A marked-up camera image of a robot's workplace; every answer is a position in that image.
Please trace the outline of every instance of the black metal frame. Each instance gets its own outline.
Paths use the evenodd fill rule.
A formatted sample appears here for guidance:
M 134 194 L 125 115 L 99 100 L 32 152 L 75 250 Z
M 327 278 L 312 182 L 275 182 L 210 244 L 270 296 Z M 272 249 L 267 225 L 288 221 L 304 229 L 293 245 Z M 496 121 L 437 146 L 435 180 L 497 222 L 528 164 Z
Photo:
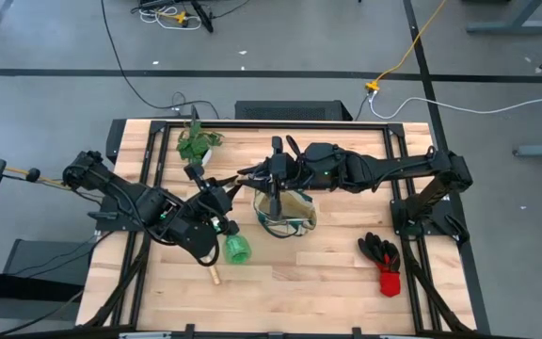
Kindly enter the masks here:
M 172 128 L 183 128 L 183 121 L 152 121 L 151 127 L 150 127 L 150 134 L 148 137 L 148 144 L 146 146 L 146 152 L 144 154 L 144 166 L 142 167 L 142 173 L 141 173 L 141 179 L 147 179 L 148 176 L 148 169 L 150 167 L 150 161 L 151 161 L 151 151 L 153 149 L 153 143 L 156 138 L 156 135 L 158 133 L 162 133 L 162 144 L 160 147 L 160 153 L 158 156 L 158 164 L 156 166 L 156 173 L 154 176 L 154 185 L 159 186 L 162 184 L 162 173 L 164 170 L 165 160 L 166 160 L 166 154 L 167 154 L 167 146 L 168 141 L 170 138 L 170 131 Z M 394 149 L 392 144 L 392 136 L 396 136 L 397 138 L 397 144 L 399 153 L 401 156 L 408 156 L 407 153 L 407 143 L 405 141 L 405 131 L 403 128 L 403 124 L 401 123 L 332 123 L 332 122 L 308 122 L 308 121 L 294 121 L 294 122 L 259 122 L 259 121 L 248 121 L 248 122 L 239 122 L 239 121 L 203 121 L 202 127 L 204 128 L 279 128 L 279 129 L 338 129 L 338 130 L 369 130 L 369 131 L 379 131 L 383 134 L 384 138 L 384 144 L 385 144 L 385 151 L 387 158 L 394 158 Z M 400 184 L 398 181 L 392 181 L 392 195 L 395 200 L 401 200 L 401 190 L 400 190 Z M 415 186 L 413 184 L 412 179 L 406 179 L 406 191 L 408 195 L 415 193 Z M 455 214 L 456 217 L 463 219 L 463 216 L 458 216 Z M 424 236 L 421 235 L 416 240 L 417 246 L 418 246 L 418 255 L 420 258 L 422 270 L 427 275 L 428 279 L 432 282 L 432 272 L 430 269 L 430 262 L 428 258 L 427 253 L 427 247 L 425 244 Z M 123 259 L 123 266 L 121 268 L 121 271 L 126 271 L 128 266 L 131 263 L 131 260 L 127 259 L 127 254 L 132 254 L 132 251 L 125 252 L 125 258 Z M 463 267 L 466 268 L 466 270 L 471 270 L 474 272 L 474 276 L 477 277 L 475 274 L 476 268 L 475 266 L 470 267 L 470 263 L 468 262 L 469 259 L 471 259 L 471 262 L 473 263 L 473 256 L 470 258 L 471 251 L 469 252 L 462 252 L 460 249 L 460 255 Z M 416 334 L 421 334 L 426 331 L 426 329 L 423 326 L 422 321 L 422 311 L 420 306 L 420 299 L 417 289 L 417 283 L 416 279 L 413 276 L 411 272 L 411 267 L 409 266 L 408 262 L 405 261 L 406 265 L 406 281 L 407 281 L 407 289 L 409 294 L 409 302 L 411 304 L 411 313 L 413 316 L 413 323 Z M 142 269 L 139 271 L 139 275 L 137 276 L 137 284 L 135 285 L 135 298 L 134 303 L 132 305 L 131 310 L 131 326 L 137 326 L 137 316 L 138 316 L 138 305 L 141 301 L 141 293 L 143 290 L 143 284 L 145 281 L 145 266 L 142 267 Z M 474 317 L 476 315 L 479 316 L 486 316 L 486 311 L 484 310 L 484 303 L 482 302 L 482 295 L 480 296 L 472 296 L 470 295 L 470 299 L 472 300 L 472 310 L 474 312 Z M 482 310 L 478 310 L 478 305 L 481 305 L 483 307 Z M 434 302 L 428 297 L 428 307 L 430 312 L 430 318 L 432 323 L 432 333 L 433 335 L 437 332 L 441 332 L 442 327 L 440 323 L 440 316 L 438 314 L 438 309 L 436 308 L 436 305 Z M 480 328 L 478 326 L 478 331 L 480 333 L 488 334 L 488 328 Z M 232 332 L 232 333 L 225 333 L 225 332 L 207 332 L 206 334 L 202 333 L 201 335 L 211 335 L 211 337 L 215 337 L 216 335 L 228 335 L 230 337 L 244 337 L 247 336 L 248 338 L 253 335 L 253 333 L 244 333 L 244 332 Z M 181 332 L 173 332 L 173 335 L 182 335 Z M 308 336 L 307 334 L 294 334 L 297 337 L 320 337 L 318 334 L 313 334 L 311 336 Z M 262 337 L 268 337 L 268 333 L 261 333 Z M 346 336 L 340 335 L 340 334 L 330 334 L 329 337 L 331 338 L 340 338 L 340 337 L 348 337 L 352 338 L 353 334 L 347 334 Z

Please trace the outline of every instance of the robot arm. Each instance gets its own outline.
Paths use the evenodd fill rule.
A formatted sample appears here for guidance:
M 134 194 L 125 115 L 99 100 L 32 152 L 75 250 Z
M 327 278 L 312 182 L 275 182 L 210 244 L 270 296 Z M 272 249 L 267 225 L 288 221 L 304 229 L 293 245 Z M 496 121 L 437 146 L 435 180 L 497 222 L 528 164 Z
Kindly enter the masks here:
M 102 164 L 98 152 L 81 152 L 64 170 L 64 183 L 75 190 L 99 190 L 117 201 L 119 211 L 163 245 L 178 245 L 187 250 L 199 264 L 213 265 L 218 257 L 217 231 L 212 219 L 218 219 L 221 232 L 237 231 L 237 224 L 225 215 L 240 186 L 226 192 L 223 186 L 236 177 L 223 181 L 204 180 L 200 165 L 187 165 L 184 170 L 199 187 L 199 193 L 186 202 L 162 187 L 129 183 Z M 215 249 L 213 261 L 200 258 Z
M 417 199 L 416 208 L 423 209 L 425 204 L 430 206 L 439 201 L 450 190 L 467 189 L 472 182 L 461 156 L 434 147 L 425 155 L 376 159 L 330 143 L 312 143 L 302 153 L 292 137 L 287 136 L 286 140 L 296 155 L 295 160 L 283 151 L 281 138 L 273 137 L 271 157 L 255 167 L 238 171 L 248 176 L 238 183 L 270 195 L 273 216 L 280 215 L 281 190 L 341 188 L 360 193 L 365 189 L 376 191 L 385 181 L 436 176 Z

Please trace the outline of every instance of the gray floor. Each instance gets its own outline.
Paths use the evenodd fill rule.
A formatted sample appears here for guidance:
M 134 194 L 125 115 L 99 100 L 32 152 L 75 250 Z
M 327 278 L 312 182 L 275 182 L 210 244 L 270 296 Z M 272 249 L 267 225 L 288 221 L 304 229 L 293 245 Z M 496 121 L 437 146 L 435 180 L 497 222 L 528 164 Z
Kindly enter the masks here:
M 509 6 L 450 1 L 424 36 L 431 73 L 535 75 L 542 36 L 469 36 L 467 21 L 511 14 Z M 0 25 L 0 68 L 115 70 L 98 1 L 16 0 Z M 252 0 L 215 22 L 216 32 L 177 32 L 129 14 L 135 0 L 106 1 L 126 69 L 381 72 L 411 38 L 400 1 Z M 215 12 L 238 0 L 212 3 Z M 439 0 L 414 0 L 424 23 Z M 542 8 L 533 19 L 542 19 Z M 400 73 L 418 73 L 414 56 Z M 359 108 L 364 80 L 270 78 L 133 78 L 159 105 L 174 90 L 209 100 L 222 117 L 236 100 L 342 100 Z M 439 101 L 491 109 L 542 97 L 542 85 L 435 83 Z M 388 115 L 421 82 L 384 81 L 376 110 Z M 205 105 L 204 117 L 213 117 Z M 542 160 L 520 160 L 514 146 L 542 142 L 542 104 L 496 116 L 441 109 L 450 148 L 470 166 L 474 186 L 463 196 L 492 332 L 542 338 Z M 0 76 L 0 157 L 59 177 L 81 150 L 103 150 L 115 118 L 168 115 L 137 100 L 118 77 Z M 374 120 L 369 109 L 363 120 Z M 426 104 L 408 105 L 398 121 L 429 121 Z M 65 192 L 4 181 L 0 186 L 0 271 L 14 239 L 84 241 L 94 208 Z M 0 330 L 13 326 L 0 324 Z M 41 329 L 68 324 L 50 322 Z

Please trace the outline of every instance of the wooden tabletop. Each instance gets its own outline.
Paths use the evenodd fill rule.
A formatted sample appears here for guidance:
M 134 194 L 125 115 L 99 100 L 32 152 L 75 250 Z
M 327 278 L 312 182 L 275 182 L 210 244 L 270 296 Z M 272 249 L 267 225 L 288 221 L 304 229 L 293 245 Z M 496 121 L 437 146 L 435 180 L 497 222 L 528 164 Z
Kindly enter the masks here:
M 126 180 L 139 179 L 149 126 L 148 120 L 126 123 L 115 168 L 115 173 Z M 428 125 L 404 123 L 404 127 L 409 154 L 424 154 L 432 143 Z M 346 150 L 386 157 L 383 137 L 376 131 L 216 131 L 225 136 L 224 144 L 214 148 L 204 176 L 217 179 L 264 160 L 272 152 L 272 136 L 291 135 L 301 150 L 311 142 L 330 142 Z M 170 134 L 162 186 L 188 198 L 198 189 L 187 179 L 184 162 L 175 151 L 178 133 L 172 130 Z M 154 146 L 149 185 L 153 182 L 160 142 L 157 139 Z M 393 145 L 398 156 L 396 139 Z M 416 179 L 416 189 L 420 191 L 430 179 Z M 252 248 L 252 257 L 246 265 L 232 266 L 225 263 L 221 254 L 216 264 L 220 285 L 214 285 L 208 269 L 196 264 L 184 250 L 152 244 L 137 328 L 183 331 L 186 324 L 193 323 L 197 331 L 350 333 L 353 327 L 361 327 L 363 333 L 414 333 L 404 265 L 401 294 L 387 298 L 379 292 L 377 268 L 359 253 L 357 246 L 359 237 L 373 232 L 400 249 L 391 225 L 391 184 L 382 184 L 376 193 L 351 194 L 339 189 L 307 194 L 313 197 L 317 211 L 316 229 L 303 237 L 282 240 L 268 234 L 258 223 L 252 209 L 254 191 L 243 188 L 239 192 L 229 218 L 239 224 Z M 94 251 L 77 324 L 90 319 L 116 286 L 126 237 L 125 233 L 112 234 Z M 455 242 L 447 236 L 429 236 L 426 243 L 436 288 L 461 321 L 475 328 Z M 419 284 L 418 290 L 424 326 L 429 329 L 427 301 Z M 131 300 L 132 293 L 130 288 L 126 300 Z M 130 303 L 125 302 L 124 322 L 128 320 Z

